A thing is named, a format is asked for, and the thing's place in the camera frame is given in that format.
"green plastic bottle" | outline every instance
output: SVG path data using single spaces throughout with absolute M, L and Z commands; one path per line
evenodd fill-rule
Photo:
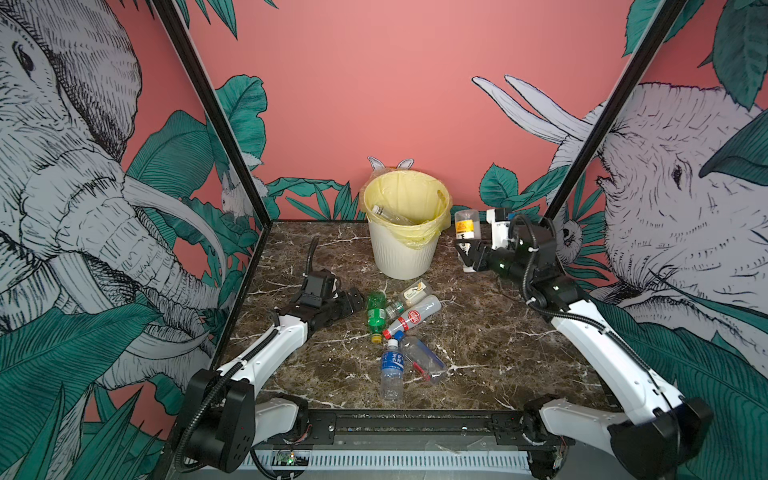
M 377 291 L 368 295 L 368 331 L 371 342 L 381 343 L 386 328 L 386 293 Z

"yellow trash bag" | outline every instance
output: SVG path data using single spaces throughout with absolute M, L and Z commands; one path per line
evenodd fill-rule
M 440 180 L 413 170 L 374 173 L 360 189 L 362 206 L 369 222 L 387 230 L 403 245 L 414 250 L 429 245 L 451 226 L 451 194 Z M 408 217 L 417 225 L 397 225 L 371 214 L 374 205 Z

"white trash can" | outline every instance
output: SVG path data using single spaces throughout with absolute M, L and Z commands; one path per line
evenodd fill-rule
M 413 170 L 379 175 L 361 189 L 376 266 L 397 280 L 429 269 L 440 232 L 451 224 L 451 195 L 440 180 Z M 374 205 L 419 223 L 404 226 L 371 214 Z

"marble table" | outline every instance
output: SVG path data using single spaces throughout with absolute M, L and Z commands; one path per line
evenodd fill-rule
M 223 361 L 229 361 L 270 324 L 267 310 L 283 306 L 301 284 L 306 252 L 319 235 L 314 266 L 328 268 L 343 288 L 388 298 L 412 281 L 393 280 L 373 262 L 367 223 L 279 222 L 264 248 L 256 275 L 233 328 Z M 511 283 L 492 272 L 464 273 L 452 241 L 440 236 L 432 266 L 423 275 L 442 309 L 412 332 L 451 369 L 437 386 L 406 370 L 406 409 L 521 409 L 545 393 L 605 409 L 599 379 L 578 350 L 538 314 L 527 309 Z M 315 333 L 269 379 L 259 401 L 288 392 L 310 408 L 390 408 L 379 398 L 381 345 L 366 335 L 359 312 Z

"water bottle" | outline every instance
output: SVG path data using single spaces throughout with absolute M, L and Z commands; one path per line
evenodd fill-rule
M 480 213 L 477 210 L 473 208 L 459 210 L 454 215 L 454 219 L 456 223 L 457 240 L 480 238 Z M 469 245 L 463 245 L 462 247 L 465 249 L 465 252 L 469 250 Z M 474 272 L 475 269 L 471 266 L 464 265 L 464 271 Z
M 403 215 L 398 215 L 395 212 L 391 210 L 387 210 L 381 205 L 374 205 L 371 209 L 371 213 L 374 215 L 379 215 L 384 220 L 394 223 L 395 225 L 403 225 L 403 226 L 409 226 L 409 225 L 415 225 L 411 219 L 404 217 Z
M 386 343 L 386 352 L 382 355 L 382 383 L 380 394 L 382 400 L 391 403 L 402 401 L 402 371 L 403 358 L 397 340 L 390 339 Z
M 386 315 L 390 320 L 394 320 L 400 316 L 400 313 L 406 311 L 406 308 L 416 305 L 430 295 L 432 295 L 432 288 L 426 281 L 418 279 L 403 290 L 397 296 L 397 300 L 386 307 Z
M 371 334 L 371 342 L 381 343 L 382 332 L 386 325 L 386 293 L 371 292 L 368 295 L 368 332 Z
M 426 317 L 440 311 L 442 305 L 438 297 L 430 295 L 421 302 L 407 309 L 402 315 L 392 322 L 392 325 L 388 326 L 384 330 L 384 338 L 391 339 L 397 332 L 405 332 L 414 326 L 419 325 Z
M 448 368 L 421 340 L 403 332 L 397 332 L 395 339 L 400 342 L 400 350 L 406 360 L 413 364 L 413 369 L 421 373 L 425 381 L 436 385 L 448 376 Z

